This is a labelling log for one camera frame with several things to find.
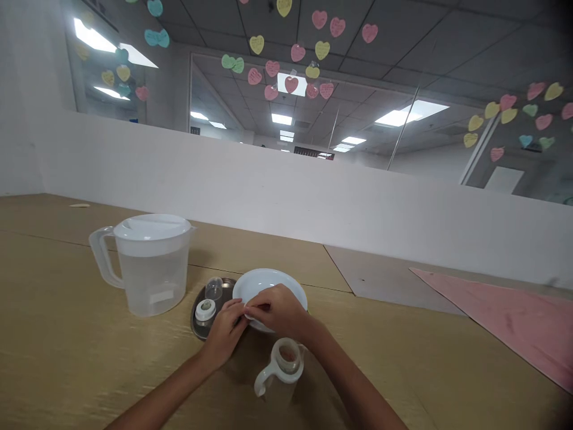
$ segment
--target pink paper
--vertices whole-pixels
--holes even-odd
[[[573,394],[572,301],[410,270],[530,365]]]

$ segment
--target wooden table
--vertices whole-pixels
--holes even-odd
[[[137,318],[128,312],[124,292],[101,279],[90,248],[73,243],[74,234],[81,236],[78,225],[88,222],[73,222],[66,212],[84,211],[77,218],[89,212],[44,208],[40,202],[56,201],[53,196],[9,200],[0,199],[0,428],[100,429],[199,350],[202,342],[189,328],[193,301],[210,277],[237,273],[190,265],[183,301],[166,314]],[[126,210],[114,210],[118,220],[125,218]],[[46,224],[48,213],[56,218]],[[90,223],[90,229],[113,224]],[[280,261],[298,259],[286,255],[291,248],[283,249]],[[258,267],[265,257],[239,258]],[[305,267],[301,273],[316,284],[322,276],[337,276]],[[544,429],[570,400],[469,318],[303,287],[311,313],[412,430]],[[339,397],[312,356],[285,414],[271,414],[254,396],[254,378],[272,343],[248,330],[229,363],[166,428],[349,428]]]

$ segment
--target green paper heart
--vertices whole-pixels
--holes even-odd
[[[533,118],[535,115],[537,115],[537,109],[537,105],[525,105],[522,110]]]
[[[539,144],[541,145],[544,151],[554,143],[555,143],[554,137],[542,137],[539,139]]]

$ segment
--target yellow paper heart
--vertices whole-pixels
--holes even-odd
[[[283,18],[291,11],[291,7],[292,0],[276,0],[276,9]]]
[[[127,81],[131,76],[131,70],[128,66],[118,66],[115,71],[118,73],[119,79],[122,81]]]
[[[318,78],[318,75],[321,74],[321,70],[318,67],[308,66],[306,68],[306,75],[311,79]]]
[[[471,148],[472,146],[474,146],[478,141],[478,137],[479,136],[477,133],[467,133],[464,136],[464,145],[466,146],[466,148]]]
[[[250,44],[250,46],[251,46],[252,51],[253,51],[256,55],[259,55],[261,52],[263,52],[264,37],[262,37],[262,36],[253,36],[253,37],[249,40],[249,44]]]
[[[563,93],[563,87],[559,85],[558,82],[554,82],[549,85],[549,88],[545,92],[545,101],[554,100],[558,98]]]
[[[318,41],[315,45],[316,58],[323,60],[330,52],[330,43]]]
[[[517,109],[507,109],[501,113],[501,123],[507,124],[510,121],[513,121],[517,116]]]
[[[485,119],[490,119],[500,113],[500,104],[496,102],[489,102],[485,107]]]
[[[483,118],[481,116],[474,115],[470,118],[470,123],[467,126],[468,131],[474,131],[480,128],[483,124]]]
[[[111,70],[106,70],[101,73],[101,80],[108,86],[112,87],[115,83],[115,76],[113,76],[113,72]]]

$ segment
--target pitcher handle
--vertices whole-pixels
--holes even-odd
[[[115,237],[112,226],[94,231],[90,235],[91,250],[94,252],[95,261],[100,269],[103,280],[114,287],[123,288],[124,282],[113,271],[112,262],[109,259],[109,251],[107,250],[105,241],[106,236]]]

